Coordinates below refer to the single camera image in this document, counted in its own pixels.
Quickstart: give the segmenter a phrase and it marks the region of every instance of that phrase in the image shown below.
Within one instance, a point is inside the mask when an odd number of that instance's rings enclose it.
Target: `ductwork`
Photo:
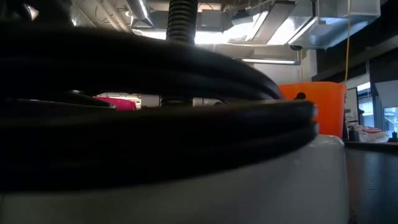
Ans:
[[[127,8],[135,20],[139,20],[154,27],[149,18],[150,8],[146,0],[126,0]]]

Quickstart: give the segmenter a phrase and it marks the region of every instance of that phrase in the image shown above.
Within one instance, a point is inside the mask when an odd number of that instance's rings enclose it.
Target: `black hose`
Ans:
[[[167,40],[195,45],[197,28],[197,0],[170,0]],[[161,96],[162,106],[192,106],[192,97]]]

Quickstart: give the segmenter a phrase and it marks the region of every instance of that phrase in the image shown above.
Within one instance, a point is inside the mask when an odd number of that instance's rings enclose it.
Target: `orange container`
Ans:
[[[320,134],[343,137],[346,87],[332,82],[293,83],[279,86],[288,100],[306,99],[316,104]]]

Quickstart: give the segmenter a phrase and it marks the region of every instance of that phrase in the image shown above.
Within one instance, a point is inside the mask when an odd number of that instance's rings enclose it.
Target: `wall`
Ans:
[[[317,52],[308,50],[301,65],[254,64],[254,68],[267,75],[276,84],[310,82],[317,74]]]

